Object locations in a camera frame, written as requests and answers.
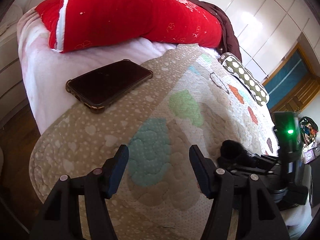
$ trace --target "white blanket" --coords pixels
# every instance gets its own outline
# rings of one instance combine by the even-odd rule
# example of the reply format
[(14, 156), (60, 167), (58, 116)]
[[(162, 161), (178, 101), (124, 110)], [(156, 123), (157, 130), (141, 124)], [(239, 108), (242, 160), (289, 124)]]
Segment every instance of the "white blanket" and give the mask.
[(176, 47), (137, 38), (114, 46), (57, 53), (49, 48), (49, 31), (34, 9), (20, 19), (17, 37), (23, 82), (41, 134), (76, 103), (65, 89), (69, 79), (124, 58), (141, 64)]

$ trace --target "brown blanket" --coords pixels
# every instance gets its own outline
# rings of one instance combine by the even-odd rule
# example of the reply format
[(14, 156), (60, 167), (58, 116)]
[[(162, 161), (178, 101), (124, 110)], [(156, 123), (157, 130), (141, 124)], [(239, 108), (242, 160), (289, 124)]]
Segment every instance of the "brown blanket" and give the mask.
[(228, 16), (225, 14), (225, 12), (221, 10), (218, 6), (215, 6), (211, 3), (199, 0), (188, 1), (202, 7), (218, 19), (222, 27), (222, 39), (218, 48), (222, 49), (222, 53), (232, 53), (242, 62), (238, 39), (233, 32), (231, 22)]

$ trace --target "wooden floor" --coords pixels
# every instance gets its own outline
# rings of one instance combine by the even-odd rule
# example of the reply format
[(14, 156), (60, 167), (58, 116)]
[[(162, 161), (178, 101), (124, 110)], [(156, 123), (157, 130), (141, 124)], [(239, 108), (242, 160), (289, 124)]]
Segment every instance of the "wooden floor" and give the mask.
[(40, 133), (30, 106), (25, 106), (0, 129), (4, 165), (0, 184), (9, 188), (12, 211), (28, 228), (42, 205), (29, 178), (29, 159)]

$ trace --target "wooden door frame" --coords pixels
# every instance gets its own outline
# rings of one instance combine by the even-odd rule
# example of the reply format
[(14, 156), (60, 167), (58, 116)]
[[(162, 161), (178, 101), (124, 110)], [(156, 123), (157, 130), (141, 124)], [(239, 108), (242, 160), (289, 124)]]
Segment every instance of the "wooden door frame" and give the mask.
[(290, 90), (288, 94), (284, 96), (278, 103), (276, 103), (275, 106), (273, 106), (269, 111), (270, 113), (274, 112), (275, 109), (279, 108), (279, 106), (283, 105), (286, 101), (288, 101), (288, 98), (293, 98), (293, 96), (296, 94), (297, 90), (307, 81), (310, 79), (310, 74), (306, 74), (300, 81), (299, 83)]
[(282, 67), (288, 62), (288, 60), (292, 57), (292, 55), (296, 52), (300, 52), (301, 58), (302, 60), (304, 60), (308, 70), (310, 71), (310, 73), (313, 76), (316, 76), (316, 73), (314, 72), (310, 61), (307, 58), (307, 55), (305, 54), (305, 52), (303, 51), (302, 46), (297, 43), (297, 45), (292, 49), (292, 51), (289, 53), (289, 55), (286, 57), (286, 59), (272, 72), (272, 74), (267, 77), (267, 79), (262, 83), (263, 86), (265, 86), (281, 69)]

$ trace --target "green cloud patch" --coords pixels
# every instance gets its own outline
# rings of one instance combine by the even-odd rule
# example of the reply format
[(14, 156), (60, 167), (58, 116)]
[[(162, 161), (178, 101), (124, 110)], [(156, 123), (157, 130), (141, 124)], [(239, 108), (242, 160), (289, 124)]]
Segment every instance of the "green cloud patch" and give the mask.
[(192, 125), (197, 127), (203, 125), (199, 105), (188, 90), (173, 94), (169, 99), (169, 108), (177, 117), (189, 119)]

